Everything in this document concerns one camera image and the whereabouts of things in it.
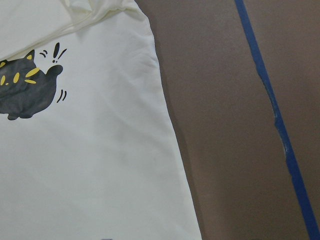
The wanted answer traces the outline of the white long-sleeve cat shirt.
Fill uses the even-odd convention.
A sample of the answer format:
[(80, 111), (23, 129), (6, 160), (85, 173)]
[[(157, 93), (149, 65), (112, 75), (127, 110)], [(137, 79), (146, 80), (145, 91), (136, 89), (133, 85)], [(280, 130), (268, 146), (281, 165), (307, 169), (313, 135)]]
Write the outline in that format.
[(0, 237), (201, 239), (135, 1), (1, 1)]

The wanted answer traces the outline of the blue tape grid lines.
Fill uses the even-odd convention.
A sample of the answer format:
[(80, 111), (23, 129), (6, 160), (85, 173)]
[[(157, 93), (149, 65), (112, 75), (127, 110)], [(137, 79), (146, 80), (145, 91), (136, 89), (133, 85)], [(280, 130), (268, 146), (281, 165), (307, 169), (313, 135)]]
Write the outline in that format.
[(238, 12), (238, 16), (241, 21), (243, 32), (245, 34), (250, 53), (255, 64), (256, 72), (263, 83), (263, 86), (268, 95), (273, 115), (274, 126), (279, 134), (281, 143), (284, 150), (286, 166), (291, 178), (291, 182), (294, 188), (294, 192), (303, 216), (303, 221), (306, 227), (306, 231), (310, 240), (318, 240), (320, 238), (320, 228), (318, 226), (307, 189), (303, 180), (303, 176), (300, 171), (298, 161), (295, 156), (295, 152), (288, 135), (285, 122), (282, 117), (281, 110), (279, 108), (276, 95), (274, 93), (267, 68), (265, 66), (263, 56), (261, 54), (259, 44), (257, 42), (246, 5), (242, 0), (236, 0), (235, 6)]

